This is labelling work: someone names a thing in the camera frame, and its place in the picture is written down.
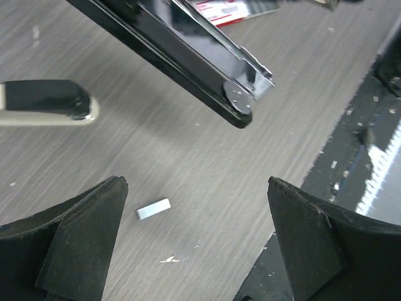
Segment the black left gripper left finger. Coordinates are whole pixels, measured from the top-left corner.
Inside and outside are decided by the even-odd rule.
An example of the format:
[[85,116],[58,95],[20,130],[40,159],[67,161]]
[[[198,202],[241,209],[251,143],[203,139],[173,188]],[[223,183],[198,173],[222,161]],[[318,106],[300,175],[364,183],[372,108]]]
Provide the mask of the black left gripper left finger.
[[127,194],[111,176],[1,225],[1,300],[101,300]]

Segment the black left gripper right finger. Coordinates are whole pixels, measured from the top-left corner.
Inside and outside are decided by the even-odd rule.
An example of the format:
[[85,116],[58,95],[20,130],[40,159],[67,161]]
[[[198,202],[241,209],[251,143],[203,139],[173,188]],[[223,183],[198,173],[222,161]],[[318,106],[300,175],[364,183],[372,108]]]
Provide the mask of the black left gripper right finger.
[[269,207],[295,300],[400,300],[400,226],[277,177]]

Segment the silver staple strip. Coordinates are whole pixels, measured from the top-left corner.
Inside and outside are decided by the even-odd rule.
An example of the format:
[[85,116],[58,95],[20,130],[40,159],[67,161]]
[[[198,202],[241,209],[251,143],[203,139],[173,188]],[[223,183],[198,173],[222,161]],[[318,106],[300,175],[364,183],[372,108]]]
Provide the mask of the silver staple strip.
[[160,201],[149,204],[137,210],[139,220],[147,219],[151,216],[159,214],[171,208],[169,199],[161,199]]

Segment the black deli stapler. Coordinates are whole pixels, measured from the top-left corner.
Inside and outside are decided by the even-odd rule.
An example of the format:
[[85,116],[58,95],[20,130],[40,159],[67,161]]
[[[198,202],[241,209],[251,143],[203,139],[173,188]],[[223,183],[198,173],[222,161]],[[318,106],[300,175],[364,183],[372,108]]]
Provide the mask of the black deli stapler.
[[189,1],[68,3],[238,129],[274,87],[273,74]]

